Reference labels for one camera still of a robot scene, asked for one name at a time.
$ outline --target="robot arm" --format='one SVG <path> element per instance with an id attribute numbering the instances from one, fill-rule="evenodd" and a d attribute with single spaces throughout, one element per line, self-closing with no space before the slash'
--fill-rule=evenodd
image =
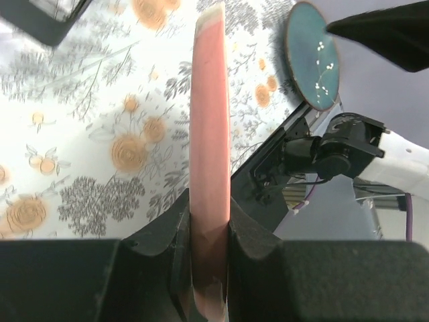
<path id="1" fill-rule="evenodd" d="M 429 150 L 389 130 L 378 147 L 383 157 L 374 158 L 358 177 L 429 200 Z"/>
<path id="2" fill-rule="evenodd" d="M 288 141 L 283 153 L 289 173 L 359 177 L 429 200 L 429 150 L 359 114 L 337 115 L 323 137 Z"/>

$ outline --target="orange flower print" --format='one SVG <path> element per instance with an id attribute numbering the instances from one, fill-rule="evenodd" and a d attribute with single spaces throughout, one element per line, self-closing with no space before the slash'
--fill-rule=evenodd
<path id="1" fill-rule="evenodd" d="M 149 117 L 145 122 L 143 132 L 149 143 L 158 143 L 166 135 L 166 125 L 161 117 Z"/>
<path id="2" fill-rule="evenodd" d="M 123 102 L 123 109 L 128 113 L 134 113 L 139 108 L 140 103 L 135 97 L 135 95 L 129 95 L 125 98 Z"/>
<path id="3" fill-rule="evenodd" d="M 113 142 L 111 149 L 113 166 L 122 172 L 141 170 L 147 160 L 145 142 L 132 135 L 123 136 Z"/>
<path id="4" fill-rule="evenodd" d="M 269 105 L 269 91 L 265 85 L 256 86 L 255 97 L 260 107 L 266 108 Z"/>
<path id="5" fill-rule="evenodd" d="M 275 79 L 275 76 L 268 77 L 267 87 L 270 92 L 275 92 L 277 90 L 277 80 Z"/>
<path id="6" fill-rule="evenodd" d="M 6 209 L 6 219 L 12 233 L 23 233 L 39 227 L 46 215 L 44 202 L 35 197 L 19 199 Z"/>
<path id="7" fill-rule="evenodd" d="M 267 67 L 267 65 L 266 65 L 266 63 L 265 63 L 265 60 L 264 59 L 259 59 L 259 62 L 258 62 L 258 64 L 259 64 L 259 69 L 260 70 L 265 70 L 265 68 Z"/>
<path id="8" fill-rule="evenodd" d="M 44 119 L 45 119 L 45 116 L 43 115 L 43 113 L 35 112 L 32 115 L 32 121 L 34 125 L 42 124 Z"/>
<path id="9" fill-rule="evenodd" d="M 155 70 L 153 70 L 153 71 L 150 73 L 150 79 L 152 79 L 152 80 L 156 81 L 156 80 L 158 79 L 158 77 L 160 77 L 160 75 L 159 75 Z"/>
<path id="10" fill-rule="evenodd" d="M 181 4 L 181 0 L 164 0 L 164 8 L 167 10 L 177 10 Z"/>
<path id="11" fill-rule="evenodd" d="M 44 156 L 41 156 L 35 148 L 27 145 L 26 156 L 28 157 L 28 164 L 45 176 L 54 172 L 59 175 L 61 168 L 70 167 L 69 162 L 58 161 L 56 148 L 49 149 Z"/>
<path id="12" fill-rule="evenodd" d="M 55 170 L 55 161 L 51 158 L 43 158 L 39 165 L 40 173 L 49 175 Z"/>
<path id="13" fill-rule="evenodd" d="M 7 182 L 8 175 L 4 167 L 0 166 L 0 184 L 5 184 Z"/>
<path id="14" fill-rule="evenodd" d="M 36 133 L 39 133 L 42 126 L 55 124 L 56 121 L 46 122 L 45 115 L 41 112 L 35 112 L 32 114 L 32 124 L 31 127 L 35 127 L 37 129 Z"/>
<path id="15" fill-rule="evenodd" d="M 159 0 L 132 0 L 132 6 L 139 22 L 151 30 L 160 30 L 167 23 L 167 13 Z"/>

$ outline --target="teal coaster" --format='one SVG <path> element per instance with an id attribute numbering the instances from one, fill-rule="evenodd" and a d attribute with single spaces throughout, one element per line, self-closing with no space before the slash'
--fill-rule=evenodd
<path id="1" fill-rule="evenodd" d="M 298 90 L 311 107 L 330 109 L 338 97 L 340 72 L 326 21 L 313 5 L 299 2 L 292 8 L 286 28 L 286 57 Z"/>

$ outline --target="floral pattern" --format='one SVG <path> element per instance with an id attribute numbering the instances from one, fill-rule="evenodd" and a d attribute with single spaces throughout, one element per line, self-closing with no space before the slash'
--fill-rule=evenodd
<path id="1" fill-rule="evenodd" d="M 0 25 L 0 238 L 126 237 L 171 206 L 188 186 L 195 21 L 215 2 L 93 0 L 55 50 Z M 225 1 L 233 172 L 300 103 L 293 4 Z"/>

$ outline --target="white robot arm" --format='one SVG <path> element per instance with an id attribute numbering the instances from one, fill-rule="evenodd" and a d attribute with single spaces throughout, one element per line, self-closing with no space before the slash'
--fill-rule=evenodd
<path id="1" fill-rule="evenodd" d="M 429 200 L 429 150 L 389 130 L 382 133 L 378 148 L 383 157 L 374 158 L 358 177 Z"/>

